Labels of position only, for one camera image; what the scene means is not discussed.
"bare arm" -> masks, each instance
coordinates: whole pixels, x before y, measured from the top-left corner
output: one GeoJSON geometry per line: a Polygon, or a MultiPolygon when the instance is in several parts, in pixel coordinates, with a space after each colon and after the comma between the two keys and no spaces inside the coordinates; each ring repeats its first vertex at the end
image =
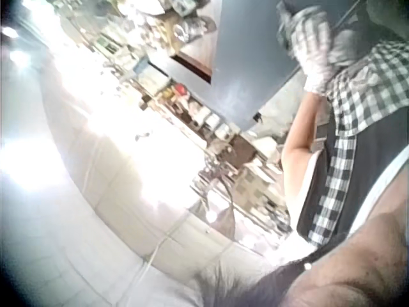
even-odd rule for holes
{"type": "Polygon", "coordinates": [[[281,158],[287,198],[296,197],[300,191],[312,155],[310,149],[315,138],[316,117],[325,99],[319,94],[306,93],[289,131],[281,158]]]}
{"type": "Polygon", "coordinates": [[[406,166],[379,199],[377,212],[355,235],[303,273],[283,306],[373,306],[396,298],[408,274],[407,187],[406,166]]]}
{"type": "Polygon", "coordinates": [[[314,141],[316,116],[325,101],[328,81],[334,75],[328,63],[331,31],[324,12],[315,18],[300,17],[291,36],[295,57],[307,76],[307,92],[301,102],[282,153],[284,190],[287,200],[294,199],[300,191],[314,141]]]}

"red item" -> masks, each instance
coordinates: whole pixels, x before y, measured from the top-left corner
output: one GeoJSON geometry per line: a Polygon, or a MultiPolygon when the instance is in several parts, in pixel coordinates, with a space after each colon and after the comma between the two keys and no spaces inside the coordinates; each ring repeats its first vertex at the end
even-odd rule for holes
{"type": "Polygon", "coordinates": [[[186,87],[180,83],[174,85],[174,90],[180,96],[186,96],[188,94],[186,87]]]}

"black and white checkered fabric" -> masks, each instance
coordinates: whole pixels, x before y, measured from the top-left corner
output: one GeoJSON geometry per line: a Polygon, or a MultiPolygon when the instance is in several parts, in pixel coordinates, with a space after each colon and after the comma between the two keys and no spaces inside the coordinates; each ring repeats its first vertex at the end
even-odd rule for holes
{"type": "Polygon", "coordinates": [[[312,244],[331,238],[348,192],[357,134],[401,107],[409,106],[409,42],[380,42],[367,57],[343,70],[329,86],[336,143],[325,193],[309,232],[312,244]]]}

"person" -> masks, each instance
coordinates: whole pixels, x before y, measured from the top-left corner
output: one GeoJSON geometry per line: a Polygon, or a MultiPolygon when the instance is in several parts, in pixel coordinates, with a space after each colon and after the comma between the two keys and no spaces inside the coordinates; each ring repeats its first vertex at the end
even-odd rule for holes
{"type": "Polygon", "coordinates": [[[282,153],[284,189],[292,227],[315,250],[253,284],[229,281],[221,270],[216,283],[197,277],[201,300],[205,307],[400,306],[408,287],[409,43],[380,42],[341,72],[328,62],[328,22],[303,20],[292,44],[307,79],[282,153]],[[311,153],[327,99],[327,141],[311,153]]]}
{"type": "MultiPolygon", "coordinates": [[[[320,14],[301,20],[292,35],[307,79],[281,157],[291,226],[315,247],[362,225],[409,157],[409,43],[379,42],[338,73],[328,60],[331,31],[320,14]],[[312,153],[316,117],[327,101],[327,140],[312,153]]],[[[406,197],[397,194],[391,202],[406,197]]]]}

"plastic glove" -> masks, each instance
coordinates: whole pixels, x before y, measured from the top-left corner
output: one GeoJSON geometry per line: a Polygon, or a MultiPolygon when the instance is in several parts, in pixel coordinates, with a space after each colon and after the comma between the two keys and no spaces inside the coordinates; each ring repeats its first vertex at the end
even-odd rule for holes
{"type": "Polygon", "coordinates": [[[325,12],[297,22],[291,36],[294,55],[307,76],[304,89],[325,95],[327,83],[336,70],[328,62],[332,45],[331,30],[325,12]]]}

